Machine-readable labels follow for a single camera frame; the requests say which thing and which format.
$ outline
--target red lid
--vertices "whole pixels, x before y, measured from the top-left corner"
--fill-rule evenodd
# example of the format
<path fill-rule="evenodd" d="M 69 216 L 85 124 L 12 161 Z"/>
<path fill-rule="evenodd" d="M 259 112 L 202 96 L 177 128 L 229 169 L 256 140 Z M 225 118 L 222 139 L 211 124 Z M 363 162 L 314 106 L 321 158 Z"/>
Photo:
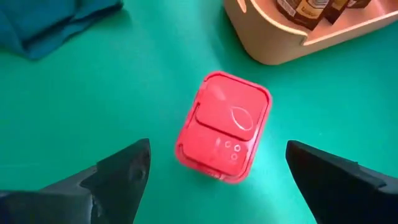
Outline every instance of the red lid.
<path fill-rule="evenodd" d="M 224 72 L 209 74 L 178 138 L 178 159 L 226 182 L 242 181 L 270 107 L 265 88 Z"/>

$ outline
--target embossed leaf logo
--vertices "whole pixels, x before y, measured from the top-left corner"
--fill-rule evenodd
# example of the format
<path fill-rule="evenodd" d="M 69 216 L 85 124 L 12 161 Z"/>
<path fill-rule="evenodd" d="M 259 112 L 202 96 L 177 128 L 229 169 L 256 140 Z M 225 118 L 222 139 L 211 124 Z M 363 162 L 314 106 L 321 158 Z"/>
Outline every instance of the embossed leaf logo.
<path fill-rule="evenodd" d="M 231 107 L 232 120 L 235 122 L 239 129 L 243 131 L 250 131 L 253 128 L 253 119 L 249 112 L 241 107 Z"/>

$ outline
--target beige tray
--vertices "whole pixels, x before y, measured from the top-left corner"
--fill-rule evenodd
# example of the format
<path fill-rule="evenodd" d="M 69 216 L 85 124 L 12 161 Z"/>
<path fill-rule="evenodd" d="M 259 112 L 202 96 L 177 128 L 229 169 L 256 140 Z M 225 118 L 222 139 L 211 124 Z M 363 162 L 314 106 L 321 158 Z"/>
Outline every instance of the beige tray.
<path fill-rule="evenodd" d="M 372 0 L 346 9 L 334 25 L 322 20 L 314 31 L 288 21 L 276 0 L 224 0 L 225 10 L 248 54 L 278 65 L 380 29 L 398 19 L 398 0 Z"/>

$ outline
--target green tablecloth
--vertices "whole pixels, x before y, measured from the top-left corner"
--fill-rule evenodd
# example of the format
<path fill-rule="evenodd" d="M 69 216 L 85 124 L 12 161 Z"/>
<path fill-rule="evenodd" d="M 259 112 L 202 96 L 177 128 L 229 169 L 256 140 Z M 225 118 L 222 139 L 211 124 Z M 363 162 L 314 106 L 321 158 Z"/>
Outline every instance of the green tablecloth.
<path fill-rule="evenodd" d="M 39 189 L 150 138 L 136 223 L 315 223 L 285 162 L 298 139 L 398 177 L 398 23 L 271 67 L 243 50 L 221 1 L 126 1 L 39 62 L 0 52 L 0 189 Z M 174 144 L 203 77 L 274 100 L 249 177 L 181 166 Z"/>

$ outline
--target teal fabric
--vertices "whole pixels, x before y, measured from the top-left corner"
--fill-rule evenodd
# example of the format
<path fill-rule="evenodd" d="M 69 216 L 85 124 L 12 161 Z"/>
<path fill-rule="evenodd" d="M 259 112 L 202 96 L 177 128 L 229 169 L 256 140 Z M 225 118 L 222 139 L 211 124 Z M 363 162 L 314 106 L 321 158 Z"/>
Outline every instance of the teal fabric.
<path fill-rule="evenodd" d="M 0 46 L 39 59 L 121 8 L 120 0 L 0 0 Z"/>

